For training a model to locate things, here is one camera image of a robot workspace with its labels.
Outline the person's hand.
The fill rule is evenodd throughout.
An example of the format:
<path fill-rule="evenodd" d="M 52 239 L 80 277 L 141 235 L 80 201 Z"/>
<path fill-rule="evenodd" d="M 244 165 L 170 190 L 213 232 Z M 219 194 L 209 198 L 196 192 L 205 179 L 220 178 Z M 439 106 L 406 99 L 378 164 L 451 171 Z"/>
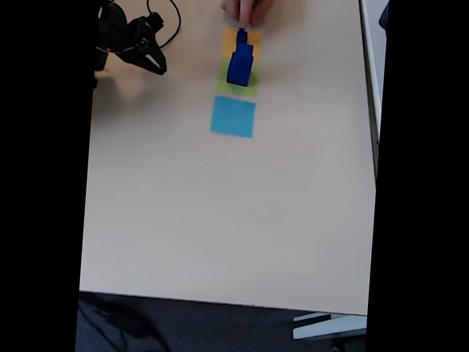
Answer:
<path fill-rule="evenodd" d="M 258 26 L 271 9 L 274 0 L 221 0 L 221 8 L 242 28 Z"/>

